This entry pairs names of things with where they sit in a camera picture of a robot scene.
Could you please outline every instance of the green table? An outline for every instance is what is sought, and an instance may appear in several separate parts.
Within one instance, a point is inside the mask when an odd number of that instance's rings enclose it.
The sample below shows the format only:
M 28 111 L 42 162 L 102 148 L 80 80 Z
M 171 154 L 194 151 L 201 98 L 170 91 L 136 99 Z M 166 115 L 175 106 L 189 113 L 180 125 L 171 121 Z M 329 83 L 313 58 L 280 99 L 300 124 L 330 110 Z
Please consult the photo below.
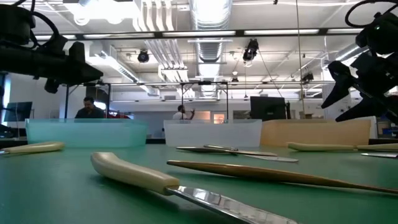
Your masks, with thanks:
M 150 167 L 198 187 L 303 224 L 396 223 L 398 196 L 353 189 L 277 184 L 172 167 L 167 160 L 220 162 L 288 170 L 357 184 L 398 189 L 398 161 L 357 152 L 293 152 L 264 148 L 299 164 L 227 154 L 177 152 L 165 145 L 135 149 L 65 149 L 0 157 L 0 223 L 231 223 L 176 196 L 164 197 L 109 180 L 91 166 L 93 151 Z

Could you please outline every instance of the exposed ductwork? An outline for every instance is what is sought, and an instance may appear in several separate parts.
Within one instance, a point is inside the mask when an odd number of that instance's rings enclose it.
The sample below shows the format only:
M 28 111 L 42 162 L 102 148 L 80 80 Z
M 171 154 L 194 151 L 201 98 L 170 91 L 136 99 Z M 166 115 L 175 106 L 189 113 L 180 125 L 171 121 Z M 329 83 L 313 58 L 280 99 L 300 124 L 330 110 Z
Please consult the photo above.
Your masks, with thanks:
M 190 0 L 192 26 L 194 30 L 226 30 L 231 15 L 232 0 Z M 215 79 L 220 73 L 224 44 L 222 42 L 196 43 L 198 72 L 203 78 Z M 215 86 L 203 86 L 205 96 L 215 95 Z

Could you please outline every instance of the ceiling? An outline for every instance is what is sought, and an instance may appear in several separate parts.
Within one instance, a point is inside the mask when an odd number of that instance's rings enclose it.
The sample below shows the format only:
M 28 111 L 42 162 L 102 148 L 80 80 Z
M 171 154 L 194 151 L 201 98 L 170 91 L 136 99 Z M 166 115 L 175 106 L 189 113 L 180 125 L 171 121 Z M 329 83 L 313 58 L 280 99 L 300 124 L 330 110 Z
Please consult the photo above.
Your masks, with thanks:
M 93 19 L 85 26 L 78 26 L 73 20 L 73 14 L 67 11 L 62 1 L 36 0 L 36 11 L 46 15 L 58 27 L 62 34 L 67 33 L 105 33 L 105 32 L 135 32 L 132 26 L 132 19 L 124 19 L 120 24 L 110 24 L 105 19 Z M 229 19 L 229 29 L 294 29 L 297 28 L 297 9 L 294 5 L 285 4 L 259 4 L 266 1 L 233 1 L 231 17 Z M 292 0 L 280 0 L 279 2 L 295 2 Z M 350 0 L 306 0 L 299 3 L 320 4 L 325 2 L 350 2 Z M 172 21 L 175 30 L 191 30 L 191 18 L 188 0 L 174 0 L 172 3 Z M 241 3 L 257 3 L 253 5 L 239 5 Z M 373 15 L 384 12 L 390 8 L 390 3 L 367 4 L 359 7 L 351 15 L 354 23 L 365 24 L 373 20 Z M 30 8 L 30 2 L 24 3 L 24 7 Z M 302 28 L 321 28 L 321 27 L 347 27 L 344 16 L 351 6 L 299 6 L 298 19 L 299 27 Z M 41 20 L 37 19 L 35 34 L 50 34 L 49 27 Z M 259 82 L 270 80 L 267 70 L 271 77 L 277 81 L 291 81 L 292 77 L 300 79 L 299 69 L 302 65 L 315 60 L 318 66 L 311 69 L 316 80 L 321 80 L 321 60 L 316 57 L 322 52 L 333 54 L 354 42 L 354 35 L 336 36 L 313 36 L 313 37 L 261 37 L 258 38 L 259 53 L 254 59 L 251 67 L 243 66 L 242 52 L 249 42 L 249 38 L 231 38 L 232 42 L 225 43 L 223 59 L 220 66 L 219 80 L 230 80 L 233 71 L 237 71 L 239 81 Z M 187 39 L 178 39 L 178 49 L 183 58 L 184 64 L 188 68 L 188 77 L 195 78 L 197 72 L 197 58 L 193 44 Z M 158 72 L 158 63 L 152 55 L 149 63 L 139 63 L 137 55 L 140 49 L 145 49 L 144 40 L 107 40 L 118 51 L 118 60 L 128 66 L 128 69 L 135 72 L 140 80 L 144 82 L 161 82 Z M 121 74 L 112 68 L 97 65 L 104 72 L 104 80 L 111 83 L 128 82 Z M 140 88 L 119 87 L 114 91 L 133 91 Z

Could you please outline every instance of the person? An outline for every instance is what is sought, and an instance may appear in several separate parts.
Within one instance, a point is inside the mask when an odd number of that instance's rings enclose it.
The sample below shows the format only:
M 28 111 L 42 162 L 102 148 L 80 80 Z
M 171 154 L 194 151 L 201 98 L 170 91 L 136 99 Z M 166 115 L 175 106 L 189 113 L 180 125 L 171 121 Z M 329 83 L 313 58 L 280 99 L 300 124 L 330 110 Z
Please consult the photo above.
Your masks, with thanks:
M 192 119 L 195 115 L 195 109 L 191 110 L 191 117 L 187 117 L 185 114 L 185 107 L 184 105 L 178 106 L 178 112 L 173 115 L 173 119 Z
M 94 98 L 87 96 L 83 100 L 84 108 L 80 109 L 75 118 L 104 118 L 104 111 L 94 105 Z

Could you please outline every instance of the black monitor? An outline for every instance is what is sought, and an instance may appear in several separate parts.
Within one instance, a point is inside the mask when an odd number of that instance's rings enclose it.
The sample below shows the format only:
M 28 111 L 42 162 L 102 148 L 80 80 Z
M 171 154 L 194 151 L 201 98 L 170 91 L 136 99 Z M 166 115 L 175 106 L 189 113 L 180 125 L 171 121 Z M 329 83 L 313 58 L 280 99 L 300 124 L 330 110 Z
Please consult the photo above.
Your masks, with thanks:
M 286 119 L 285 98 L 251 96 L 251 118 L 269 121 L 273 119 Z
M 25 119 L 30 117 L 32 102 L 8 103 L 7 108 L 3 109 L 6 110 L 4 121 L 25 121 Z

